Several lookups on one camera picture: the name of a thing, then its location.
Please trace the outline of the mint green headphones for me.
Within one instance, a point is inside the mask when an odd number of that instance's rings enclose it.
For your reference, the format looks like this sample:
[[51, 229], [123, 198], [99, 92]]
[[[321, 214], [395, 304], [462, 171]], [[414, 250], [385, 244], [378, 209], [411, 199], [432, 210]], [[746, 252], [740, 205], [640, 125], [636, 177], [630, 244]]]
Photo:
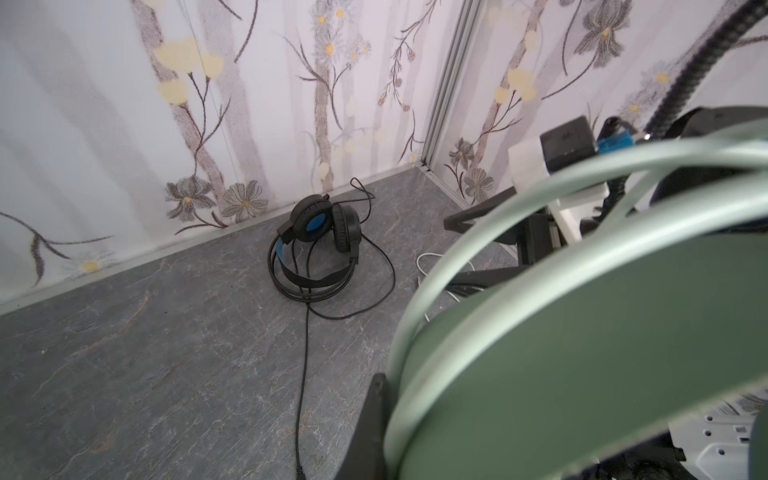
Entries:
[[422, 318], [491, 241], [464, 234], [408, 304], [387, 365], [394, 479], [555, 479], [767, 378], [767, 170], [592, 233]]

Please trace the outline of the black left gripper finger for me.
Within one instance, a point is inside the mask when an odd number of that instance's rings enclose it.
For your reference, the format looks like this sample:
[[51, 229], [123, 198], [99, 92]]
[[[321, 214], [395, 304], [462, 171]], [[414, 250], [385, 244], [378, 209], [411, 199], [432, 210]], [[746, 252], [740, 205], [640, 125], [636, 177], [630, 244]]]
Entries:
[[389, 420], [389, 383], [384, 373], [373, 376], [349, 448], [336, 480], [386, 478], [384, 435]]

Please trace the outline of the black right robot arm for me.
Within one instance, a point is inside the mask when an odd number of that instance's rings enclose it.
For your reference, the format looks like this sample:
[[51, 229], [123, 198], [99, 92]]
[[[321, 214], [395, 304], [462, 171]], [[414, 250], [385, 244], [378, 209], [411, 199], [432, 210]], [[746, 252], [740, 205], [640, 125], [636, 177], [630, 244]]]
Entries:
[[486, 239], [517, 249], [514, 267], [466, 271], [445, 288], [467, 297], [507, 282], [554, 252], [551, 226], [573, 245], [587, 232], [584, 208], [610, 194], [609, 183], [635, 173], [641, 179], [611, 210], [602, 210], [593, 233], [614, 231], [646, 195], [669, 199], [748, 172], [767, 170], [767, 110], [757, 106], [702, 108], [673, 126], [671, 137], [641, 134], [614, 120], [595, 138], [579, 117], [508, 151], [510, 188], [444, 220], [448, 231], [478, 234], [491, 221]]

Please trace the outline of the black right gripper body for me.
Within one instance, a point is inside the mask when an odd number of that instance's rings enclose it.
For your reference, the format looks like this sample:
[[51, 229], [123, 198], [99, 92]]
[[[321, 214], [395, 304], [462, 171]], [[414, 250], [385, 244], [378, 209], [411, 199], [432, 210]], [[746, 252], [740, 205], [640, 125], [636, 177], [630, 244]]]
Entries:
[[519, 226], [517, 254], [521, 266], [531, 266], [564, 246], [564, 237], [554, 216], [546, 208], [535, 212]]

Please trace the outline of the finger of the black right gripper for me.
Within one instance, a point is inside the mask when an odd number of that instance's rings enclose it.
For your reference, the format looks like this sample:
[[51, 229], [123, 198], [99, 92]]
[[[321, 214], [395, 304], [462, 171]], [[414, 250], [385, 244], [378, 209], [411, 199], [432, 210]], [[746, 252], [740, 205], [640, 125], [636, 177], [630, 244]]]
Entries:
[[528, 267], [512, 266], [488, 270], [472, 270], [457, 273], [448, 283], [450, 287], [477, 287], [486, 289], [509, 281], [522, 274]]
[[477, 220], [481, 219], [516, 194], [516, 189], [514, 187], [509, 187], [477, 205], [446, 217], [443, 220], [443, 227], [446, 231], [463, 234], [467, 232]]

